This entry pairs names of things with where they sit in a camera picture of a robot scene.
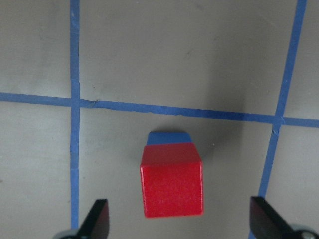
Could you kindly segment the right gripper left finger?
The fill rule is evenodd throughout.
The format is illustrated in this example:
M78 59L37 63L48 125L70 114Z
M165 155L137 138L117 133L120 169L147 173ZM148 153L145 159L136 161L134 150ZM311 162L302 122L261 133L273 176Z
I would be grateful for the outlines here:
M110 231L109 206L107 199L98 199L93 204L83 224L79 228L77 239L106 239Z

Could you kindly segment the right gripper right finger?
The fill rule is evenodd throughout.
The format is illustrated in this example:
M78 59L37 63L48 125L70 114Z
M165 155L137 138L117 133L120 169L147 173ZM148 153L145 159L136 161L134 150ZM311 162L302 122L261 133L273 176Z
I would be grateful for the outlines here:
M294 230L263 198L250 198L249 226L256 239L287 239Z

